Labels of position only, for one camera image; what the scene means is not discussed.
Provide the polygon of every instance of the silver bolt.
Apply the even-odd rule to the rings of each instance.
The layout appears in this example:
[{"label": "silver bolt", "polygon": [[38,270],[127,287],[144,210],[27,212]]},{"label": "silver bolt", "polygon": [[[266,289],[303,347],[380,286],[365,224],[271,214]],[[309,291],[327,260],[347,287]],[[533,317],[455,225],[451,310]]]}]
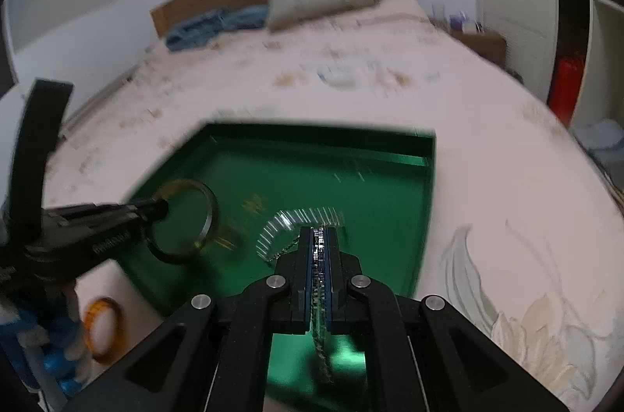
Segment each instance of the silver bolt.
[{"label": "silver bolt", "polygon": [[358,289],[365,289],[371,284],[370,282],[371,279],[366,275],[355,275],[351,278],[352,286],[357,287]]},{"label": "silver bolt", "polygon": [[446,302],[440,296],[429,296],[425,299],[425,305],[428,309],[440,310],[444,308]]},{"label": "silver bolt", "polygon": [[271,289],[279,289],[280,287],[285,286],[286,278],[282,277],[282,275],[271,275],[266,279],[266,284]]},{"label": "silver bolt", "polygon": [[206,294],[198,294],[193,299],[191,299],[191,305],[193,306],[193,308],[196,309],[208,308],[208,306],[210,306],[210,303],[212,303],[212,300],[210,299],[210,296]]}]

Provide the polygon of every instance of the bed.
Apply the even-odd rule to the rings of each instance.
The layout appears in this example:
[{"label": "bed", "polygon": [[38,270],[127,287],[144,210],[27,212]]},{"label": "bed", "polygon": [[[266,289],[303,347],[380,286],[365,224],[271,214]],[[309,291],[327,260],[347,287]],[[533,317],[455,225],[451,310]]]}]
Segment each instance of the bed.
[{"label": "bed", "polygon": [[[152,17],[162,36],[198,12],[264,1],[170,0]],[[624,363],[622,216],[545,106],[434,28],[417,0],[221,34],[182,53],[158,42],[52,157],[45,202],[123,201],[215,120],[434,129],[416,297],[445,296],[570,410],[593,410],[610,388]],[[113,262],[78,293],[120,301],[132,343],[159,322]]]}]

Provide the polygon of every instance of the green tray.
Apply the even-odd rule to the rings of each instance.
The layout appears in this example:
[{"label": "green tray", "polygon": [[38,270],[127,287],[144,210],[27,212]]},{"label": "green tray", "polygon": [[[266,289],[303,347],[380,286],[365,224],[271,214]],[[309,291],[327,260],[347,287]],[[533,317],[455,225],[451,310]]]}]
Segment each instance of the green tray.
[{"label": "green tray", "polygon": [[[255,247],[264,224],[277,211],[328,206],[344,215],[341,250],[356,255],[366,275],[409,297],[429,225],[435,146],[435,136],[414,132],[206,125],[134,197],[150,196],[174,178],[205,183],[218,200],[217,237],[224,245],[210,243],[201,259],[186,266],[164,264],[139,245],[119,261],[146,299],[168,315],[195,294],[216,298],[238,294],[269,275],[271,268]],[[164,250],[188,248],[188,241],[199,233],[205,208],[202,198],[193,195],[172,199],[170,216],[155,227],[155,239]],[[350,339],[333,338],[334,363],[351,379],[342,383],[341,391],[315,384],[314,347],[308,333],[274,336],[267,394],[299,408],[358,409],[361,404],[352,403],[352,398],[362,396],[363,358]]]}]

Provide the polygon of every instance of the orange bracelet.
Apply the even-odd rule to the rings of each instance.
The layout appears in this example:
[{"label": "orange bracelet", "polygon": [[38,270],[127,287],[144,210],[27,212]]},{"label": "orange bracelet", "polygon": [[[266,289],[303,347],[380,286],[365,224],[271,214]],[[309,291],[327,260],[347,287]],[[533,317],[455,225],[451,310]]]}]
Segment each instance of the orange bracelet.
[{"label": "orange bracelet", "polygon": [[[91,338],[96,319],[104,311],[111,310],[115,314],[115,334],[113,341],[105,352],[97,353]],[[112,364],[117,361],[126,350],[126,320],[121,305],[111,298],[99,298],[89,305],[84,318],[85,343],[93,354],[93,359],[100,364]]]}]

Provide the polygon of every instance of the ring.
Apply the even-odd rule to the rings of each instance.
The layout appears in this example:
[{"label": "ring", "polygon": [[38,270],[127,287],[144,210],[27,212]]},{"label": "ring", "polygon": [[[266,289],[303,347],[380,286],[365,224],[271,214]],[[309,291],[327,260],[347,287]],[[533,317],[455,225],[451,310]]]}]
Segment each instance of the ring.
[{"label": "ring", "polygon": [[[91,338],[96,319],[105,311],[115,314],[115,334],[110,347],[104,352],[96,352],[96,346]],[[121,305],[111,298],[99,298],[89,305],[84,319],[85,343],[93,359],[100,364],[112,364],[117,361],[126,350],[126,320]]]},{"label": "ring", "polygon": [[154,241],[152,229],[148,229],[149,236],[147,238],[147,247],[159,261],[166,262],[167,264],[181,265],[197,258],[211,240],[218,227],[219,208],[216,202],[216,196],[211,189],[200,181],[196,181],[195,179],[174,179],[173,181],[162,185],[152,196],[152,198],[154,198],[154,200],[169,200],[171,197],[179,194],[180,192],[184,192],[185,190],[197,190],[198,192],[204,194],[208,213],[206,215],[204,226],[202,227],[199,236],[193,243],[193,247],[191,250],[186,252],[170,253],[160,249]]}]

